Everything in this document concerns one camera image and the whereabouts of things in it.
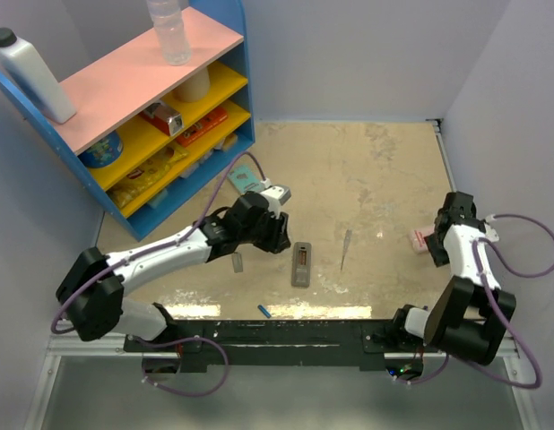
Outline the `grey remote control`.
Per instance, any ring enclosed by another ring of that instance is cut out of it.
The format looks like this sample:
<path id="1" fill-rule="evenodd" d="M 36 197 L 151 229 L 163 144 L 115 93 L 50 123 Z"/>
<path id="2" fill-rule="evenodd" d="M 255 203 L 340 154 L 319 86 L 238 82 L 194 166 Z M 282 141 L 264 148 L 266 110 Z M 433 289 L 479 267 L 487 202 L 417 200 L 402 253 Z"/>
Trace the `grey remote control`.
<path id="1" fill-rule="evenodd" d="M 293 246 L 291 286 L 308 288 L 311 280 L 312 245 L 296 242 Z"/>

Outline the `grey battery cover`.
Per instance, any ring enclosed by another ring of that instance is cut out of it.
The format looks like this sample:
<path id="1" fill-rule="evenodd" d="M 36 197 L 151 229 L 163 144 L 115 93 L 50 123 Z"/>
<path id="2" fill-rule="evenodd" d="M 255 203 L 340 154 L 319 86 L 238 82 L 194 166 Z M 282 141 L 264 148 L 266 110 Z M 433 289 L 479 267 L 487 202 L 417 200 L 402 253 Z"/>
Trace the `grey battery cover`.
<path id="1" fill-rule="evenodd" d="M 231 259 L 232 259 L 234 272 L 235 273 L 242 272 L 244 270 L 244 266 L 243 266 L 243 260 L 242 260 L 241 254 L 238 252 L 235 252 L 232 254 Z"/>

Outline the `clear handled screwdriver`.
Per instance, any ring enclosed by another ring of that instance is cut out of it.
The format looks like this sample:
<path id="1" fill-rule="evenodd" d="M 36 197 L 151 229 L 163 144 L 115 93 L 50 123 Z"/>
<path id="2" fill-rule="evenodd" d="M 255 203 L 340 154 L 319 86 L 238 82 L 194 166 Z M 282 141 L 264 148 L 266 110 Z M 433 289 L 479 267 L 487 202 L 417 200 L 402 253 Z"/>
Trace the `clear handled screwdriver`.
<path id="1" fill-rule="evenodd" d="M 346 260 L 346 255 L 347 255 L 348 250 L 349 250 L 349 247 L 350 247 L 351 239 L 352 239 L 352 230 L 351 230 L 351 229 L 347 229 L 346 232 L 345 232 L 344 239 L 343 239 L 342 258 L 341 258 L 341 263 L 340 263 L 340 271 L 343 271 L 344 264 L 345 264 L 345 260 Z"/>

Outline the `blue battery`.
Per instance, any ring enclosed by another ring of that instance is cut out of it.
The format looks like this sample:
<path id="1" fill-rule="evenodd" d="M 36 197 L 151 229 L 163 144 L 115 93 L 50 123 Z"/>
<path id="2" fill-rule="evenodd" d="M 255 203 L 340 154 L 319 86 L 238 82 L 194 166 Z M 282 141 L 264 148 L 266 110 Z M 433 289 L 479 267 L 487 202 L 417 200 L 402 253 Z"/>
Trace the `blue battery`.
<path id="1" fill-rule="evenodd" d="M 263 305 L 258 305 L 257 308 L 267 319 L 270 319 L 272 317 L 270 312 Z"/>

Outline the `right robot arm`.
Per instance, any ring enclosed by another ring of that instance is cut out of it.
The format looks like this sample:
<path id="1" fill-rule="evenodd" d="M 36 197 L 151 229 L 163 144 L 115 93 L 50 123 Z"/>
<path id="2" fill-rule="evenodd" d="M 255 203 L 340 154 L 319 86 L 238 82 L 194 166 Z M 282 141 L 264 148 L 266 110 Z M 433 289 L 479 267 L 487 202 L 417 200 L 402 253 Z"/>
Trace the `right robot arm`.
<path id="1" fill-rule="evenodd" d="M 485 285 L 506 319 L 511 319 L 516 299 L 503 291 L 486 255 L 484 240 L 499 240 L 496 230 L 477 218 L 473 196 L 450 192 L 437 211 L 434 231 L 425 237 L 437 267 L 448 265 L 451 278 L 431 310 L 412 305 L 398 309 L 389 340 L 402 352 L 420 342 L 465 361 L 486 366 L 496 356 L 506 327 L 489 303 Z"/>

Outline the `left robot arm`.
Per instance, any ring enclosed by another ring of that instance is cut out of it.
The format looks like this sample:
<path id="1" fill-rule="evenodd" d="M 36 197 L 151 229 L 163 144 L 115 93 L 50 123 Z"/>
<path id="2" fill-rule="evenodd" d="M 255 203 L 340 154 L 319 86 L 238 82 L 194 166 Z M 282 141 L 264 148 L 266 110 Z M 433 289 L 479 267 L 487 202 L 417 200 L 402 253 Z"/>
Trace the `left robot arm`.
<path id="1" fill-rule="evenodd" d="M 173 271 L 234 254 L 241 245 L 271 254 L 290 248 L 289 216 L 282 209 L 289 198 L 288 187 L 273 185 L 247 192 L 232 206 L 149 245 L 110 254 L 96 247 L 82 251 L 56 291 L 62 315 L 85 342 L 119 332 L 145 340 L 156 351 L 170 349 L 176 329 L 168 311 L 128 295 Z"/>

